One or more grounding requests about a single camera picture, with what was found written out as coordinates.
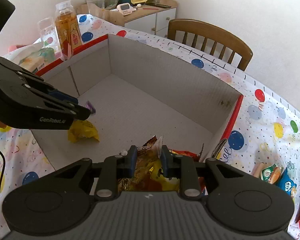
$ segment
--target white wall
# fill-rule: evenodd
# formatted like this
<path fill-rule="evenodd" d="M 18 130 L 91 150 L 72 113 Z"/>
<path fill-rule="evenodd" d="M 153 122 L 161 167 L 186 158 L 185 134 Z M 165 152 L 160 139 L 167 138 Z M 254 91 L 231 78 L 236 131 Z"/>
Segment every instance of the white wall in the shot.
<path fill-rule="evenodd" d="M 177 1 L 178 18 L 202 20 L 242 39 L 253 51 L 246 72 L 300 109 L 300 0 Z"/>
<path fill-rule="evenodd" d="M 10 1 L 16 11 L 0 33 L 0 55 L 9 45 L 36 40 L 37 21 L 53 16 L 64 0 Z M 202 20 L 241 38 L 253 51 L 246 72 L 300 109 L 300 0 L 177 1 L 178 18 Z"/>
<path fill-rule="evenodd" d="M 57 3 L 67 0 L 9 0 L 16 7 L 0 33 L 0 55 L 8 53 L 8 47 L 16 44 L 32 44 L 39 38 L 37 22 L 55 15 Z M 84 0 L 71 0 L 72 5 Z"/>

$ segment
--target bottle label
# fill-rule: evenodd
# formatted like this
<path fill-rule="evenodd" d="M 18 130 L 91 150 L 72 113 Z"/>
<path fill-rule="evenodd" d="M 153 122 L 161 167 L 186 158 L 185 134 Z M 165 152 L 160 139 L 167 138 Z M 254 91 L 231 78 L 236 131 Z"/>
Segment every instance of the bottle label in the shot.
<path fill-rule="evenodd" d="M 61 51 L 66 59 L 69 59 L 73 50 L 82 45 L 77 16 L 69 14 L 69 16 L 64 19 L 58 17 L 56 19 L 56 28 Z"/>

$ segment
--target blue balloon print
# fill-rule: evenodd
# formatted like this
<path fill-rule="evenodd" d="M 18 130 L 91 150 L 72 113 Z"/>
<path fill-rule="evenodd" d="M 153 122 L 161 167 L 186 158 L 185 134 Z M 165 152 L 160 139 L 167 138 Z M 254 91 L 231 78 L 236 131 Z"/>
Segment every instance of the blue balloon print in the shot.
<path fill-rule="evenodd" d="M 260 120 L 262 118 L 262 111 L 255 105 L 248 107 L 249 116 L 254 120 Z"/>
<path fill-rule="evenodd" d="M 278 107 L 277 108 L 277 115 L 282 118 L 282 119 L 285 119 L 285 111 L 282 107 Z"/>
<path fill-rule="evenodd" d="M 86 33 L 81 35 L 81 38 L 82 38 L 83 42 L 90 41 L 92 39 L 92 37 L 93 37 L 93 34 L 90 33 L 90 32 L 86 32 Z"/>
<path fill-rule="evenodd" d="M 36 179 L 39 179 L 39 176 L 34 171 L 30 171 L 26 174 L 26 176 L 23 178 L 23 185 L 26 185 L 30 182 L 35 181 Z"/>
<path fill-rule="evenodd" d="M 243 135 L 240 132 L 233 130 L 230 133 L 228 143 L 231 149 L 240 150 L 244 145 Z"/>
<path fill-rule="evenodd" d="M 82 15 L 80 18 L 79 18 L 79 22 L 80 23 L 83 23 L 84 21 L 86 21 L 87 19 L 87 16 L 86 15 Z"/>
<path fill-rule="evenodd" d="M 204 67 L 204 64 L 202 62 L 202 60 L 198 59 L 198 58 L 195 58 L 191 61 L 191 64 L 192 65 L 195 65 L 196 67 L 198 68 L 203 68 Z"/>

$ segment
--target cardboard box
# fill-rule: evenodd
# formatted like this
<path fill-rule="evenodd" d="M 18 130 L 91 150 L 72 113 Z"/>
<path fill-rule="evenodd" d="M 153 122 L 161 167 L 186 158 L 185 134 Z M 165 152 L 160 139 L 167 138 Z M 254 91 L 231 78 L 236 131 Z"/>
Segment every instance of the cardboard box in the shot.
<path fill-rule="evenodd" d="M 89 100 L 100 142 L 67 140 L 67 131 L 33 130 L 48 160 L 59 169 L 83 157 L 101 162 L 152 136 L 175 150 L 210 157 L 228 138 L 243 96 L 217 77 L 159 49 L 116 35 L 85 44 L 65 62 L 41 71 L 46 82 Z"/>

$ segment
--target clear plastic cup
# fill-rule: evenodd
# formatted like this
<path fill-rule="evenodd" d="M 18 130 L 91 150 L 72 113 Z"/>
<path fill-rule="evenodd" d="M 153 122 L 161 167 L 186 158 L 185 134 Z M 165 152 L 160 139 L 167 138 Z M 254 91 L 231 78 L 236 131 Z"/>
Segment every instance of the clear plastic cup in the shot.
<path fill-rule="evenodd" d="M 52 17 L 45 18 L 37 23 L 41 40 L 44 42 L 44 48 L 53 48 L 56 58 L 61 56 L 61 48 L 58 35 Z"/>
<path fill-rule="evenodd" d="M 104 19 L 105 0 L 87 0 L 89 13 L 95 17 Z"/>

